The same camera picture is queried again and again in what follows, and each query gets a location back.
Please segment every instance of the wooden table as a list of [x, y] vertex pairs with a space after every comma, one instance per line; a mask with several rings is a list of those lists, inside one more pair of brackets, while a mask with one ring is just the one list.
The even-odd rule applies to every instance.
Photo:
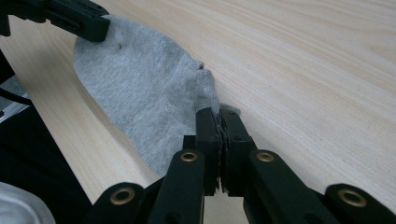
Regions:
[[[95, 1], [159, 30], [205, 63], [259, 148], [319, 192], [344, 182], [396, 212], [396, 3]], [[0, 48], [92, 202], [158, 177], [75, 75], [75, 37], [11, 19]], [[244, 223], [241, 200], [206, 199], [206, 223]]]

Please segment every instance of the black cable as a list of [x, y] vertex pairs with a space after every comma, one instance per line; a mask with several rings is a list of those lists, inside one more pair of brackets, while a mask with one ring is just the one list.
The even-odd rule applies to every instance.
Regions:
[[0, 96], [4, 97], [4, 98], [6, 98], [6, 99], [8, 99], [10, 101], [14, 101], [14, 102], [17, 102], [17, 103], [20, 103], [20, 104], [23, 104], [23, 105], [33, 105], [31, 100], [29, 100], [27, 98], [24, 98], [24, 97], [21, 97], [21, 96], [19, 96], [17, 94], [14, 94], [12, 92], [3, 90], [1, 88], [0, 88]]

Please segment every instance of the black mechanical part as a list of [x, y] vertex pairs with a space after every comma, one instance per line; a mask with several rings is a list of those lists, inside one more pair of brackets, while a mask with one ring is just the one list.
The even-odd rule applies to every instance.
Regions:
[[[229, 196], [244, 197], [251, 224], [396, 223], [388, 208], [361, 189], [335, 185], [323, 196], [308, 188], [278, 155], [256, 148], [233, 111], [222, 108], [218, 119], [206, 108], [196, 116], [196, 135], [184, 137], [183, 150], [175, 154], [166, 176], [144, 190], [139, 205], [131, 208], [138, 215], [120, 216], [133, 216], [131, 223], [138, 224], [202, 223], [204, 195], [213, 195], [220, 175]], [[117, 209], [111, 206], [110, 215]], [[93, 209], [106, 213], [103, 207]], [[110, 221], [106, 223], [125, 223], [122, 218]]]
[[230, 197], [243, 197], [247, 183], [248, 154], [257, 149], [238, 114], [220, 110], [223, 146], [220, 180]]
[[119, 183], [107, 189], [93, 205], [83, 223], [136, 223], [144, 189], [136, 184]]
[[50, 20], [72, 34], [90, 41], [104, 41], [109, 20], [102, 18], [108, 12], [88, 0], [1, 0], [0, 35], [10, 36], [7, 15], [24, 20], [45, 22]]
[[323, 202], [345, 223], [396, 223], [396, 216], [362, 189], [346, 184], [327, 187]]
[[250, 180], [273, 223], [338, 223], [317, 196], [274, 152], [249, 154]]
[[202, 223], [205, 156], [198, 150], [175, 154], [163, 180], [148, 223]]
[[211, 108], [198, 111], [195, 121], [195, 148], [205, 155], [205, 196], [213, 196], [219, 188], [221, 138]]

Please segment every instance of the brass screw insert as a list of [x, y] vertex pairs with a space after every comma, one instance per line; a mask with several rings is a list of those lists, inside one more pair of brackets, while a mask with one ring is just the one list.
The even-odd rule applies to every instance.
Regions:
[[132, 188], [121, 188], [111, 194], [110, 201], [115, 205], [123, 205], [130, 202], [134, 198], [134, 190]]
[[259, 159], [260, 161], [273, 161], [274, 160], [274, 156], [269, 154], [268, 152], [260, 152], [257, 153], [257, 159]]
[[367, 205], [367, 200], [363, 198], [363, 196], [350, 189], [338, 190], [338, 197], [340, 197], [345, 203], [355, 207], [364, 207]]
[[198, 159], [198, 155], [193, 152], [185, 152], [181, 154], [180, 158], [183, 161], [196, 161]]

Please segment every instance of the gray cloth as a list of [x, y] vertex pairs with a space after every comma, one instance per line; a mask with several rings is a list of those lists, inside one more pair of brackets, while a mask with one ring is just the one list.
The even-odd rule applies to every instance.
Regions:
[[[18, 80], [17, 76], [13, 76], [0, 84], [0, 88], [10, 91], [14, 94], [17, 94], [19, 96], [23, 96], [26, 91], [24, 90], [22, 84]], [[0, 97], [0, 110], [4, 110], [7, 106], [12, 104], [12, 101], [9, 101], [8, 99], [5, 99], [3, 97]]]
[[81, 82], [139, 155], [165, 175], [183, 136], [195, 134], [195, 112], [219, 113], [214, 78], [169, 37], [119, 16], [104, 42], [78, 38], [74, 66]]
[[35, 195], [0, 182], [1, 224], [55, 223], [48, 207]]

